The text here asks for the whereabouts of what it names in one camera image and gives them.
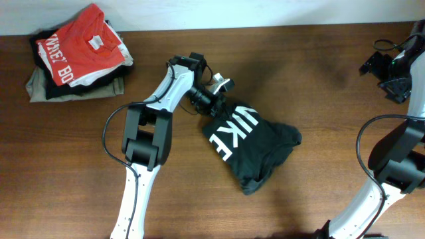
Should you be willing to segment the dark green t-shirt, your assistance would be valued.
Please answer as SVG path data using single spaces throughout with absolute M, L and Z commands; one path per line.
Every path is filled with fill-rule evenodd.
M 296 127 L 268 121 L 244 102 L 226 105 L 202 132 L 244 195 L 258 191 L 302 141 Z

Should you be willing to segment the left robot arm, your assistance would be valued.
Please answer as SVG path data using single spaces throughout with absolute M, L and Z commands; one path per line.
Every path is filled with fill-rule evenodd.
M 126 110 L 122 140 L 126 183 L 111 239 L 143 238 L 145 214 L 154 180 L 165 164 L 172 144 L 173 112 L 187 98 L 197 113 L 215 117 L 222 113 L 224 93 L 234 81 L 219 73 L 204 83 L 209 66 L 203 55 L 176 55 L 166 63 L 167 73 L 150 97 L 118 108 Z

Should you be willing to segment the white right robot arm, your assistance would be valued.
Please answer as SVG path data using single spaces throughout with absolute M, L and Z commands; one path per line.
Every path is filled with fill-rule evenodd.
M 405 115 L 386 114 L 367 121 L 360 129 L 355 149 L 360 149 L 364 131 L 373 122 L 400 119 L 402 122 L 373 148 L 364 163 L 357 160 L 368 179 L 345 210 L 312 234 L 312 238 L 367 238 L 367 232 L 395 202 L 416 189 L 424 188 L 424 155 L 415 151 L 424 143 L 424 21 L 415 22 L 402 43 L 376 47 L 360 67 L 379 79 L 386 98 L 408 102 Z

